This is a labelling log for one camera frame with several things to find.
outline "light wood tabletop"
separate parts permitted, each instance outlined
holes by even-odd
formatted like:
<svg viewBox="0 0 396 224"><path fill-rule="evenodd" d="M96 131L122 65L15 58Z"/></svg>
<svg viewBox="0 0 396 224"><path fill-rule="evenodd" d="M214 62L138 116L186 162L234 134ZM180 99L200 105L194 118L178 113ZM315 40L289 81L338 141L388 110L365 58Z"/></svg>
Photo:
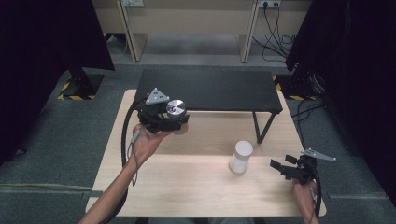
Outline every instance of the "light wood tabletop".
<svg viewBox="0 0 396 224"><path fill-rule="evenodd" d="M92 190L104 191L121 170L120 137L135 90L125 92ZM251 112L188 111L189 129L166 137L138 171L119 217L297 217L291 181L270 167L270 160L294 166L285 156L303 150L288 106L278 92L283 111L261 144L257 144ZM257 113L261 127L270 113ZM127 142L138 123L133 113ZM247 171L237 175L229 161L240 140L253 145ZM91 197L88 210L97 197ZM320 215L326 214L322 203Z"/></svg>

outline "human arm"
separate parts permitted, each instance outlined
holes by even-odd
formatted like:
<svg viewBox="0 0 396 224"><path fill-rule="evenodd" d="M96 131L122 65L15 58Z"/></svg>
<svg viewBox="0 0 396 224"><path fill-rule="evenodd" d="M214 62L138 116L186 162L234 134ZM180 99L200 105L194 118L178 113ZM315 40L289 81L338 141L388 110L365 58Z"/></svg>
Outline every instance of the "human arm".
<svg viewBox="0 0 396 224"><path fill-rule="evenodd" d="M140 134L134 142L134 152L137 157L138 166L140 167L154 154L158 145L169 135L169 132L153 134L147 131L141 124L134 127L134 133L137 130L140 130ZM99 223L107 218L119 204L135 174L136 162L135 159L131 158L79 223Z"/></svg>
<svg viewBox="0 0 396 224"><path fill-rule="evenodd" d="M317 224L319 222L315 216L314 200L312 198L310 188L316 190L316 184L314 181L301 185L298 179L292 179L292 192L305 224Z"/></svg>

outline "white lid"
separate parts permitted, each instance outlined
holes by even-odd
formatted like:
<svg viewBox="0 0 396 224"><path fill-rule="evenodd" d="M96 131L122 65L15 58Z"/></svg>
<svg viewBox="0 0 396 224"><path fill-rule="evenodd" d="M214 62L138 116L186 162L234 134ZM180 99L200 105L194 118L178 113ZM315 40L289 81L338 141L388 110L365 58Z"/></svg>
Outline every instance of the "white lid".
<svg viewBox="0 0 396 224"><path fill-rule="evenodd" d="M235 157L239 160L247 160L253 153L253 146L248 141L239 141L235 145Z"/></svg>

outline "gray carpet floor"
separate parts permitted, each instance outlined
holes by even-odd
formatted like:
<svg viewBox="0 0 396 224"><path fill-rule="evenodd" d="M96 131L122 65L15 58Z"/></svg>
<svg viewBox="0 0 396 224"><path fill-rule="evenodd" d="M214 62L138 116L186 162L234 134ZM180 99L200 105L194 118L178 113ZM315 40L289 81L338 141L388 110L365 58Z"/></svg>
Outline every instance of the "gray carpet floor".
<svg viewBox="0 0 396 224"><path fill-rule="evenodd" d="M172 51L175 42L185 47ZM233 37L228 36L210 41L203 36L195 42L191 42L190 36L181 40L154 36L148 40L140 63L131 62L129 52L123 52L122 42L110 41L108 46L116 71L86 69L88 74L105 75L95 99L58 100L69 77L64 73L24 140L27 153L0 167L0 223L78 223L84 215L122 95L136 88L143 69L194 67L203 72L207 69L289 72L284 65L264 61L259 46L253 46L248 63L240 63ZM297 113L299 103L287 100L292 115ZM321 100L304 102L301 110L312 104L321 104ZM318 161L327 207L327 214L320 222L395 223L395 207L364 159L345 147L327 109L313 111L301 122L301 128L307 147L337 158L337 162ZM303 223L300 217L264 220L267 224ZM134 218L116 217L112 223L134 223Z"/></svg>

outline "yellow and black hazard tape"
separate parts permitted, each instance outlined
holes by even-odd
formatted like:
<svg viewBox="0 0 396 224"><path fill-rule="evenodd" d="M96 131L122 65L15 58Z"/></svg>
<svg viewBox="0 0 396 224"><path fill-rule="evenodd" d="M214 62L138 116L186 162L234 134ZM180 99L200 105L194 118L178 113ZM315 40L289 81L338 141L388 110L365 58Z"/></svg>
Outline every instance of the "yellow and black hazard tape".
<svg viewBox="0 0 396 224"><path fill-rule="evenodd" d="M285 97L285 99L289 99L289 100L317 100L318 97L317 96L305 96L305 95L287 95L285 94L285 92L283 92L282 86L279 82L279 78L277 75L273 75L273 81L274 84L276 86L276 89L278 91L282 91L283 96Z"/></svg>
<svg viewBox="0 0 396 224"><path fill-rule="evenodd" d="M70 82L73 80L72 77L67 79L66 83L64 84L64 87L61 90L61 93L58 96L58 100L93 100L95 98L94 95L88 95L88 96L81 96L81 95L64 95L64 92L67 90L67 88L70 85Z"/></svg>

